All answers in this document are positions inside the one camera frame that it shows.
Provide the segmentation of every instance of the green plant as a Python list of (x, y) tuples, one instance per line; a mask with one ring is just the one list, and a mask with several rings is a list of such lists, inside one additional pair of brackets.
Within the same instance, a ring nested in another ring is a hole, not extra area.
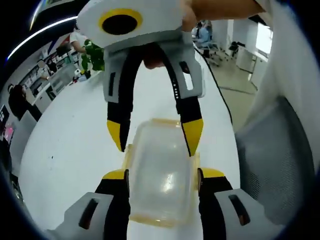
[(88, 65), (92, 64), (92, 70), (104, 71), (104, 50), (95, 45), (91, 40), (87, 39), (84, 42), (85, 53), (82, 54), (82, 67), (85, 71), (88, 71)]

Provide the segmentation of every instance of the ceiling light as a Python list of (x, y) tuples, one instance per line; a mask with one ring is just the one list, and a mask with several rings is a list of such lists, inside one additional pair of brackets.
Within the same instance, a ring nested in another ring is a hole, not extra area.
[(34, 13), (33, 13), (33, 16), (32, 16), (32, 19), (31, 19), (31, 23), (30, 23), (29, 31), (32, 29), (32, 27), (33, 27), (33, 25), (34, 25), (34, 23), (35, 23), (36, 17), (37, 17), (37, 15), (38, 15), (38, 13), (39, 13), (39, 10), (40, 10), (42, 4), (43, 4), (43, 0), (41, 0), (41, 1), (39, 2), (38, 6), (36, 7), (36, 9), (35, 9), (35, 11), (34, 11)]
[(57, 21), (55, 23), (52, 23), (42, 29), (40, 29), (39, 31), (36, 31), (34, 34), (32, 34), (31, 36), (27, 37), (24, 41), (22, 41), (18, 46), (16, 46), (15, 49), (13, 49), (13, 51), (9, 54), (9, 56), (6, 58), (6, 60), (8, 60), (19, 48), (21, 48), (26, 42), (28, 42), (30, 39), (34, 38), (35, 36), (37, 36), (38, 34), (44, 32), (45, 30), (48, 30), (49, 28), (52, 28), (56, 25), (59, 25), (59, 24), (63, 24), (65, 22), (68, 22), (68, 21), (71, 21), (71, 20), (74, 20), (74, 19), (77, 19), (78, 16), (72, 16), (72, 17), (68, 17), (66, 19), (63, 19), (63, 20), (60, 20), (60, 21)]

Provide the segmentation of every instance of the white table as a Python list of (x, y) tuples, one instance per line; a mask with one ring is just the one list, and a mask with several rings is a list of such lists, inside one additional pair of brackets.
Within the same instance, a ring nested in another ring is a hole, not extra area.
[[(204, 120), (197, 149), (200, 166), (224, 172), (232, 186), (239, 188), (238, 153), (230, 116), (207, 65), (198, 54), (197, 58), (206, 84), (206, 95), (199, 101)], [(179, 119), (169, 75), (163, 67), (148, 70), (140, 66), (133, 104), (128, 144), (144, 121)], [(94, 77), (67, 86), (37, 123), (23, 154), (19, 184), (26, 206), (41, 229), (55, 229), (63, 221), (65, 210), (85, 193), (94, 192), (103, 175), (121, 168), (124, 153), (116, 148), (106, 122), (102, 82)], [(166, 229), (130, 221), (129, 239), (144, 239), (141, 231), (148, 234), (146, 239), (202, 239), (196, 199), (190, 225)]]

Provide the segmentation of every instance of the black circular hole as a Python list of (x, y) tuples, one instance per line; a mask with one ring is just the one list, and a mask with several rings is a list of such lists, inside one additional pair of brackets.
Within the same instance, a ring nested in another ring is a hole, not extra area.
[(129, 15), (114, 15), (102, 24), (102, 29), (112, 35), (124, 35), (132, 32), (138, 25), (137, 20)]

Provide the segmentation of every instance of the gray mesh chair back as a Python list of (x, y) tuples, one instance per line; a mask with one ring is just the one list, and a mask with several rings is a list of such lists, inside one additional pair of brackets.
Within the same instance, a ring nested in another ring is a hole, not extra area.
[(274, 224), (287, 224), (315, 179), (312, 152), (289, 102), (279, 97), (235, 135), (240, 185)]

